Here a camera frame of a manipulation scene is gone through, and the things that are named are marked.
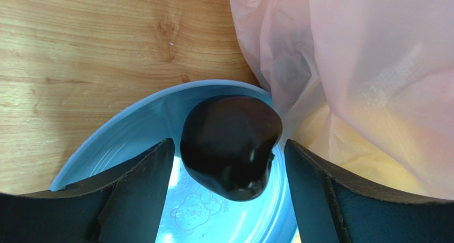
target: plastic bag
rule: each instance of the plastic bag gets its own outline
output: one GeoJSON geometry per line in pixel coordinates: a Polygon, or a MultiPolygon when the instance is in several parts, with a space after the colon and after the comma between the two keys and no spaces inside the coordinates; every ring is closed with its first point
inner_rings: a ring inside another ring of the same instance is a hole
{"type": "Polygon", "coordinates": [[[282,139],[445,199],[454,199],[453,1],[230,0],[282,139]]]}

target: wooden surface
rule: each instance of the wooden surface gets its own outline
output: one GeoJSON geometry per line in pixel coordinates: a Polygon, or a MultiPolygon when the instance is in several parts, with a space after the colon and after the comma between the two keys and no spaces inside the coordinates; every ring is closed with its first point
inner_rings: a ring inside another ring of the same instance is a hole
{"type": "Polygon", "coordinates": [[[0,0],[0,191],[47,189],[116,113],[209,78],[257,84],[229,0],[0,0]]]}

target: black fruit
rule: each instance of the black fruit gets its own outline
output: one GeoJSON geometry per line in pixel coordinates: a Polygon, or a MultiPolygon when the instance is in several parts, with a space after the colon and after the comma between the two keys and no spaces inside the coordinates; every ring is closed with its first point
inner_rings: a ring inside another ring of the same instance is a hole
{"type": "Polygon", "coordinates": [[[255,199],[270,176],[273,147],[282,134],[279,115],[242,95],[206,99],[183,126],[181,158],[198,183],[234,201],[255,199]]]}

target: printed design on bowl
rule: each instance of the printed design on bowl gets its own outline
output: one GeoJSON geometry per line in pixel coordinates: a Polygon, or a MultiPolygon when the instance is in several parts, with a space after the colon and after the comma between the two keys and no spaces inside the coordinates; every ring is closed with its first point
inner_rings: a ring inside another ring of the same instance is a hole
{"type": "Polygon", "coordinates": [[[194,229],[208,222],[212,215],[219,213],[221,203],[213,197],[213,193],[199,186],[193,193],[188,194],[181,205],[172,210],[170,216],[186,235],[191,235],[194,229]]]}

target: bowl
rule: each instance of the bowl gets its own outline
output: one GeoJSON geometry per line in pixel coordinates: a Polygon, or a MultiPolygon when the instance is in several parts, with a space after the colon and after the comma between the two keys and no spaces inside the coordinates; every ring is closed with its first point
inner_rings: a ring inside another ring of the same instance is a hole
{"type": "Polygon", "coordinates": [[[279,146],[269,183],[258,198],[229,201],[198,184],[180,158],[184,121],[202,100],[240,94],[271,105],[261,88],[232,80],[201,80],[167,88],[115,115],[69,158],[50,186],[56,191],[135,157],[164,138],[175,142],[175,158],[159,230],[158,243],[290,243],[297,231],[285,159],[279,146]]]}

